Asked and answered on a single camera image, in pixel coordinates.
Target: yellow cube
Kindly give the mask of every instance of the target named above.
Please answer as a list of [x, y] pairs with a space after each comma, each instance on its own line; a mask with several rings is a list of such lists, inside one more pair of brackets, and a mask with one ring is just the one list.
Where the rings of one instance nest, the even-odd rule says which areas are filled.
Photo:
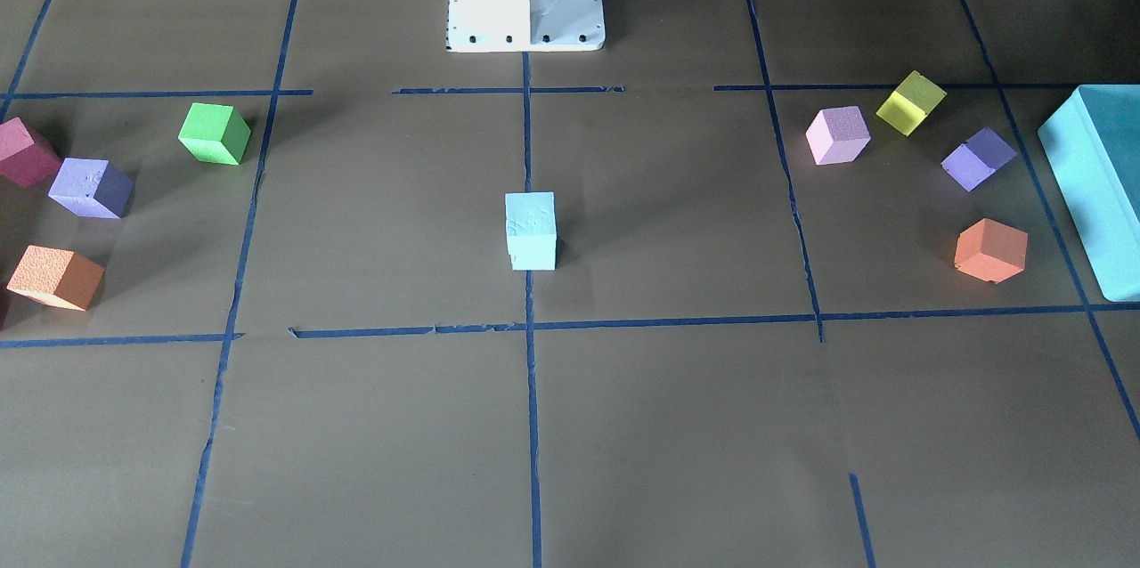
[[946, 92], [942, 88], [933, 84], [922, 74], [911, 72], [911, 75], [890, 92], [877, 114], [904, 136], [911, 136], [943, 98], [946, 98]]

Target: red-orange cube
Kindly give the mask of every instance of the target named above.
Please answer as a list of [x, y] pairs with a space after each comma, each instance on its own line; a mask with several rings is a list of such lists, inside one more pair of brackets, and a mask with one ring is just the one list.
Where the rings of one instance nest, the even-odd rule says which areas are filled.
[[85, 310], [103, 282], [103, 268], [75, 252], [28, 245], [8, 290], [56, 308]]
[[1028, 245], [1028, 234], [982, 219], [958, 236], [954, 267], [982, 281], [1001, 283], [1025, 269]]

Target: blue grid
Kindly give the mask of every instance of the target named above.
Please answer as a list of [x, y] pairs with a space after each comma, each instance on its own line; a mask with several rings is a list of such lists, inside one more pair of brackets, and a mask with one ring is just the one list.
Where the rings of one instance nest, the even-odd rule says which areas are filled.
[[[293, 22], [296, 14], [298, 0], [291, 0], [288, 16], [282, 36], [280, 52], [278, 56], [277, 73], [271, 89], [250, 90], [199, 90], [199, 91], [107, 91], [107, 92], [19, 92], [18, 86], [23, 76], [27, 60], [35, 44], [41, 25], [48, 14], [52, 0], [44, 0], [39, 11], [35, 24], [24, 48], [19, 64], [9, 83], [3, 100], [0, 103], [0, 120], [7, 115], [9, 107], [16, 100], [44, 100], [58, 98], [104, 98], [104, 99], [144, 99], [144, 98], [185, 98], [185, 97], [239, 97], [260, 96], [269, 97], [269, 109], [262, 135], [261, 147], [258, 156], [258, 169], [253, 182], [253, 192], [250, 200], [246, 226], [242, 250], [237, 262], [237, 270], [234, 282], [234, 297], [230, 311], [227, 318], [226, 330], [222, 333], [210, 334], [169, 334], [169, 335], [144, 335], [144, 336], [107, 336], [107, 338], [76, 338], [76, 339], [32, 339], [32, 340], [0, 340], [0, 349], [5, 348], [46, 348], [46, 347], [100, 347], [100, 346], [130, 346], [148, 343], [179, 343], [179, 342], [220, 342], [221, 352], [219, 356], [218, 374], [214, 384], [213, 407], [210, 422], [210, 435], [203, 448], [199, 463], [198, 478], [195, 485], [195, 495], [187, 525], [187, 535], [184, 545], [181, 565], [184, 568], [190, 566], [197, 522], [201, 516], [202, 500], [206, 478], [209, 473], [210, 459], [218, 427], [218, 416], [221, 406], [223, 391], [223, 376], [228, 368], [228, 360], [233, 342], [243, 336], [236, 331], [238, 308], [242, 298], [242, 287], [245, 278], [245, 267], [249, 259], [250, 246], [253, 237], [253, 229], [258, 211], [258, 197], [261, 179], [264, 173], [266, 157], [270, 147], [270, 139], [276, 119], [278, 99], [291, 96], [311, 96], [314, 90], [306, 89], [282, 89], [282, 81], [285, 64], [288, 56], [290, 39], [292, 35]], [[763, 315], [763, 316], [727, 316], [727, 317], [676, 317], [658, 319], [600, 319], [581, 322], [537, 322], [534, 310], [534, 277], [532, 273], [527, 273], [524, 283], [524, 320], [518, 323], [500, 324], [467, 324], [467, 325], [432, 325], [432, 326], [408, 326], [408, 327], [374, 327], [357, 330], [296, 330], [288, 328], [288, 332], [298, 339], [341, 339], [341, 338], [375, 338], [375, 336], [402, 336], [402, 335], [426, 335], [426, 334], [478, 334], [488, 332], [524, 332], [527, 344], [527, 372], [528, 372], [528, 411], [530, 428], [530, 470], [531, 470], [531, 517], [532, 517], [532, 553], [535, 568], [542, 567], [542, 506], [540, 488], [538, 478], [538, 398], [536, 384], [536, 357], [535, 357], [535, 333], [538, 331], [561, 331], [561, 330], [598, 330], [598, 328], [648, 328], [648, 327], [677, 327], [697, 325], [754, 325], [768, 323], [815, 323], [821, 342], [824, 340], [824, 324], [832, 320], [887, 320], [887, 319], [922, 319], [963, 316], [1011, 316], [1011, 315], [1043, 315], [1043, 314], [1084, 314], [1088, 317], [1090, 328], [1100, 348], [1106, 365], [1112, 374], [1112, 379], [1117, 389], [1122, 404], [1129, 415], [1130, 422], [1140, 438], [1140, 422], [1138, 422], [1135, 409], [1133, 408], [1127, 390], [1121, 380], [1116, 363], [1109, 351], [1102, 333], [1097, 322], [1097, 313], [1135, 311], [1140, 309], [1140, 303], [1113, 303], [1094, 305], [1089, 301], [1080, 276], [1073, 265], [1070, 252], [1067, 249], [1065, 238], [1057, 222], [1052, 208], [1045, 196], [1036, 170], [1031, 162], [1025, 140], [1015, 121], [1012, 111], [1007, 98], [1008, 90], [1019, 89], [1073, 89], [1075, 84], [1069, 83], [1003, 83], [999, 80], [996, 70], [990, 57], [985, 41], [977, 23], [970, 11], [967, 0], [960, 0], [964, 16], [969, 21], [970, 29], [978, 43], [979, 51], [988, 68], [992, 81], [990, 83], [952, 83], [943, 84], [950, 90], [995, 90], [1001, 98], [1008, 122], [1013, 129], [1018, 149], [1026, 163], [1034, 188], [1041, 201], [1043, 211], [1047, 214], [1054, 240], [1065, 258], [1066, 267], [1069, 271], [1073, 284], [1081, 300], [1078, 306], [1025, 306], [1003, 308], [975, 308], [975, 309], [936, 309], [936, 310], [898, 310], [898, 311], [876, 311], [876, 313], [823, 313], [820, 308], [815, 292], [814, 278], [812, 276], [811, 260], [808, 257], [807, 241], [803, 233], [799, 210], [796, 205], [795, 185], [788, 167], [787, 155], [783, 146], [783, 138], [779, 121], [779, 112], [774, 99], [776, 91], [798, 90], [885, 90], [893, 89], [894, 84], [773, 84], [771, 82], [764, 44], [760, 35], [759, 18], [756, 13], [754, 0], [746, 0], [749, 10], [750, 23], [755, 38], [757, 59], [760, 65], [764, 84], [722, 84], [715, 86], [716, 91], [763, 91], [765, 92], [768, 109], [772, 117], [773, 131], [775, 133], [781, 167], [788, 182], [789, 204], [793, 221], [799, 235], [806, 285], [812, 298], [812, 314], [796, 315]], [[535, 94], [620, 94], [626, 91], [622, 86], [594, 86], [594, 87], [555, 87], [535, 88], [530, 83], [530, 58], [529, 54], [522, 54], [522, 87], [519, 88], [480, 88], [480, 87], [456, 87], [456, 88], [404, 88], [396, 90], [394, 95], [400, 96], [442, 96], [442, 95], [466, 95], [466, 94], [503, 94], [521, 95], [524, 109], [524, 138], [523, 138], [523, 167], [524, 167], [524, 192], [531, 192], [531, 97]], [[858, 478], [855, 473], [849, 474], [852, 496], [857, 518], [857, 524], [863, 539], [866, 563], [869, 568], [876, 567], [874, 551], [871, 543], [870, 529], [868, 527], [866, 512], [863, 504], [862, 490]]]

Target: block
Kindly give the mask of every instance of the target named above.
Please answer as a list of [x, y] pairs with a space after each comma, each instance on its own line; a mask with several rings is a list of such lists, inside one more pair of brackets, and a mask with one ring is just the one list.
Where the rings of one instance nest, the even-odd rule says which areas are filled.
[[807, 144], [816, 165], [849, 163], [871, 143], [871, 131], [857, 105], [820, 109], [807, 128]]
[[0, 124], [0, 175], [31, 187], [59, 171], [59, 156], [46, 138], [19, 117]]
[[1025, 269], [1028, 245], [1028, 234], [982, 219], [958, 236], [954, 267], [982, 281], [1001, 283]]
[[75, 252], [28, 245], [8, 290], [56, 308], [85, 310], [103, 281], [103, 268]]
[[556, 244], [554, 193], [507, 194], [506, 251], [511, 269], [554, 269]]
[[121, 219], [135, 182], [109, 161], [64, 159], [48, 196], [78, 217]]
[[178, 140], [203, 163], [237, 165], [250, 141], [250, 127], [229, 105], [190, 105]]
[[1080, 86], [1037, 135], [1101, 294], [1140, 301], [1140, 86]]
[[942, 88], [933, 84], [922, 74], [911, 72], [895, 91], [890, 92], [877, 114], [890, 123], [890, 127], [903, 132], [903, 136], [911, 136], [943, 98], [946, 98], [946, 92]]
[[993, 176], [1015, 156], [1017, 152], [997, 132], [982, 128], [982, 131], [968, 138], [943, 160], [942, 169], [967, 192], [972, 192], [974, 187]]

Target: blue box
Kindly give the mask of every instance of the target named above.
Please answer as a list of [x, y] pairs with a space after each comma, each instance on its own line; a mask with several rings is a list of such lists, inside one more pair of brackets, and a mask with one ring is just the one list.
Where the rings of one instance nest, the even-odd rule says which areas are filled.
[[557, 229], [553, 192], [506, 195], [506, 251], [511, 269], [554, 269]]
[[1080, 86], [1037, 135], [1109, 301], [1140, 301], [1140, 86]]
[[109, 161], [64, 159], [48, 196], [79, 217], [121, 219], [133, 189]]

